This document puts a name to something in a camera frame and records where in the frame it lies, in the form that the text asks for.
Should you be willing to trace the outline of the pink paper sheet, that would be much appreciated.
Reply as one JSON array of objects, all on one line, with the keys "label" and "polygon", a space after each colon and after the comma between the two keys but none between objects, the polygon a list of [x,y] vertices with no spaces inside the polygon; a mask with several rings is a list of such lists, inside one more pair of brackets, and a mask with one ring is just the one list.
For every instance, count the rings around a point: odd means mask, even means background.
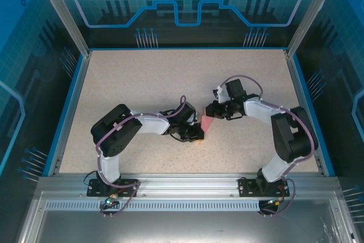
[{"label": "pink paper sheet", "polygon": [[206,112],[204,112],[204,114],[201,116],[201,129],[203,130],[204,133],[206,133],[209,130],[213,120],[214,118],[208,116]]}]

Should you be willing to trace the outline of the aluminium mounting beam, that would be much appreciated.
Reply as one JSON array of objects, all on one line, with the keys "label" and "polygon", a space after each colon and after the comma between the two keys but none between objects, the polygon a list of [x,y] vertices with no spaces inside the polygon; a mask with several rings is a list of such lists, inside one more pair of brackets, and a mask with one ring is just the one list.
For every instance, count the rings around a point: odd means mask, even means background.
[{"label": "aluminium mounting beam", "polygon": [[[38,181],[35,196],[52,198],[85,198],[84,174],[57,174]],[[253,179],[254,173],[200,173],[200,174],[122,174],[123,179],[141,182],[138,199],[237,199],[238,179]],[[300,199],[325,199],[341,190],[336,177],[321,176],[314,172],[294,172]]]}]

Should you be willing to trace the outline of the blue side trim strip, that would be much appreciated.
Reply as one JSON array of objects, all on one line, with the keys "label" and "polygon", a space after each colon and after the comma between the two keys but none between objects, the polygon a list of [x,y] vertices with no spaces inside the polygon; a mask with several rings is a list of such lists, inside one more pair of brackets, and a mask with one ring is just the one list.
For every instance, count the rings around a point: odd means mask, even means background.
[{"label": "blue side trim strip", "polygon": [[306,83],[306,79],[304,78],[304,74],[302,72],[302,68],[301,65],[299,63],[299,60],[296,56],[296,54],[293,55],[292,57],[292,62],[294,63],[294,68],[296,69],[297,72],[297,77],[299,79],[299,83],[302,87],[302,93],[303,93],[303,97],[304,97],[304,102],[307,105],[307,111],[309,112],[309,117],[312,121],[312,125],[313,128],[315,130],[315,133],[317,135],[317,139],[318,139],[318,153],[319,158],[320,158],[320,162],[321,162],[321,167],[323,170],[323,173],[325,176],[330,176],[330,177],[334,177],[336,176],[336,173],[334,171],[332,162],[331,162],[331,158],[324,140],[324,136],[322,134],[320,125],[319,125],[319,121],[317,119],[317,115],[313,106],[313,101],[311,99],[311,96],[309,95],[309,90],[308,90],[308,86]]},{"label": "blue side trim strip", "polygon": [[64,102],[64,106],[63,106],[63,109],[62,109],[62,112],[61,112],[61,115],[59,118],[59,122],[57,124],[55,135],[54,135],[53,141],[51,143],[48,157],[45,162],[45,166],[43,168],[42,176],[49,176],[49,173],[51,172],[52,161],[55,158],[57,144],[58,144],[59,138],[61,136],[61,131],[64,126],[64,122],[65,122],[66,115],[67,115],[67,112],[69,109],[69,105],[71,103],[71,98],[72,98],[72,95],[73,95],[73,92],[74,92],[74,89],[76,86],[76,81],[77,81],[78,75],[80,73],[81,66],[83,65],[83,62],[84,62],[84,57],[82,55],[80,55],[80,57],[77,61],[77,64],[76,64],[75,72],[71,79],[71,83],[70,83],[68,93],[67,93],[67,96],[66,96],[66,99]]}]

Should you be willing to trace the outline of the grey metal tray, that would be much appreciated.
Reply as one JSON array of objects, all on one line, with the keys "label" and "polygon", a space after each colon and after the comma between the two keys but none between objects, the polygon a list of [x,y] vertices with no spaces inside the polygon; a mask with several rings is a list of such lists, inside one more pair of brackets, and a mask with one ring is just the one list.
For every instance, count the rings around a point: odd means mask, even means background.
[{"label": "grey metal tray", "polygon": [[31,203],[16,243],[364,243],[345,203],[297,199],[285,212],[46,211],[47,201],[97,200],[41,197]]}]

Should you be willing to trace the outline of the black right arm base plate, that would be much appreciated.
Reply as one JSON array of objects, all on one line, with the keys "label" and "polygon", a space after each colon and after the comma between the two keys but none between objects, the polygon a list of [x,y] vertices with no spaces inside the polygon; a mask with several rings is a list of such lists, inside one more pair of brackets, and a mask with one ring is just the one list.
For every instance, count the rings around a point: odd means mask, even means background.
[{"label": "black right arm base plate", "polygon": [[288,183],[278,180],[273,183],[266,182],[264,178],[248,179],[241,177],[238,180],[240,197],[289,197]]}]

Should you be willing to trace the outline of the aluminium side rail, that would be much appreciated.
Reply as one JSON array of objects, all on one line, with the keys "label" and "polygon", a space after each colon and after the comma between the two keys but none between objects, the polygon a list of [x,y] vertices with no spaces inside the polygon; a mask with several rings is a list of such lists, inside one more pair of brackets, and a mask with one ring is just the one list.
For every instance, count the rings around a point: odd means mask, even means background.
[{"label": "aluminium side rail", "polygon": [[287,66],[288,66],[288,70],[292,79],[292,83],[293,83],[293,87],[295,89],[295,93],[298,99],[298,103],[299,103],[299,107],[301,109],[301,114],[300,114],[300,118],[302,119],[303,122],[305,122],[307,125],[306,127],[308,128],[309,132],[312,134],[312,138],[314,140],[315,143],[315,150],[314,152],[311,152],[311,154],[309,155],[309,159],[305,160],[304,162],[300,162],[300,163],[308,163],[309,161],[314,161],[317,169],[318,169],[318,174],[321,176],[325,176],[321,167],[321,162],[320,162],[320,158],[319,158],[319,153],[318,153],[318,148],[319,148],[319,142],[317,139],[317,135],[315,133],[315,130],[313,128],[312,125],[312,121],[309,117],[309,112],[307,111],[307,105],[304,102],[304,97],[303,97],[303,93],[302,93],[302,87],[299,83],[299,79],[297,77],[297,72],[296,69],[294,68],[294,63],[292,62],[292,58],[289,59],[286,55],[286,51],[284,51],[284,56],[287,62]]},{"label": "aluminium side rail", "polygon": [[61,131],[61,136],[57,144],[55,158],[52,161],[51,172],[49,173],[49,176],[53,176],[54,174],[57,173],[59,162],[62,161],[91,56],[92,54],[90,53],[89,57],[84,58],[83,65],[81,66],[81,70],[76,81],[76,86],[71,98],[71,103],[69,105],[64,126]]}]

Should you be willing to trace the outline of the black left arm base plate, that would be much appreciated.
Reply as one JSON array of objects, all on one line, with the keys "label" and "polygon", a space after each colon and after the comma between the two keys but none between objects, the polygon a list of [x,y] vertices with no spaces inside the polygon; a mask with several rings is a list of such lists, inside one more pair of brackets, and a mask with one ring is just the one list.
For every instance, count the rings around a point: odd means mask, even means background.
[{"label": "black left arm base plate", "polygon": [[101,179],[91,179],[88,184],[87,197],[109,197],[112,194],[118,197],[130,197],[137,187],[139,180],[137,179],[121,179],[114,182],[122,188],[117,188],[104,183]]}]

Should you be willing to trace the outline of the aluminium corner post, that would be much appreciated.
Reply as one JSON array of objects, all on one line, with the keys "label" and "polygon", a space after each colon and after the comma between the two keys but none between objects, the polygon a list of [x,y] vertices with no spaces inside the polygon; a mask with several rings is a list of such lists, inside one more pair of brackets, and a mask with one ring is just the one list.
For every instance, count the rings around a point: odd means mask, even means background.
[{"label": "aluminium corner post", "polygon": [[90,50],[64,0],[49,0],[83,57],[89,57]]},{"label": "aluminium corner post", "polygon": [[306,11],[305,15],[302,18],[295,34],[293,35],[287,50],[286,55],[289,59],[293,58],[293,55],[297,51],[299,45],[305,38],[309,28],[311,27],[313,21],[315,20],[317,14],[322,9],[324,2],[326,0],[312,0],[308,10]]}]

